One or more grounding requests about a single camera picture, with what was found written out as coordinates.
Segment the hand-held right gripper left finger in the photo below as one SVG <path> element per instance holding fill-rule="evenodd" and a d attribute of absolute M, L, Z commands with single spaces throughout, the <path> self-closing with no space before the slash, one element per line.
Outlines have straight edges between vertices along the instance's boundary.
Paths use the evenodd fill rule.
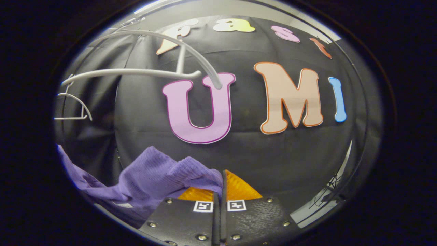
<path fill-rule="evenodd" d="M 220 246 L 220 200 L 165 198 L 140 227 L 164 246 Z"/>

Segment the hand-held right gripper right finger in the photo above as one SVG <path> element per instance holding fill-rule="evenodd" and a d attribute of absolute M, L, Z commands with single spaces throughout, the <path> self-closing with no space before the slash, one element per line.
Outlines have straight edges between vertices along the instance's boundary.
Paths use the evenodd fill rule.
<path fill-rule="evenodd" d="M 230 199 L 231 179 L 222 175 L 222 246 L 282 246 L 297 238 L 298 225 L 278 198 Z"/>

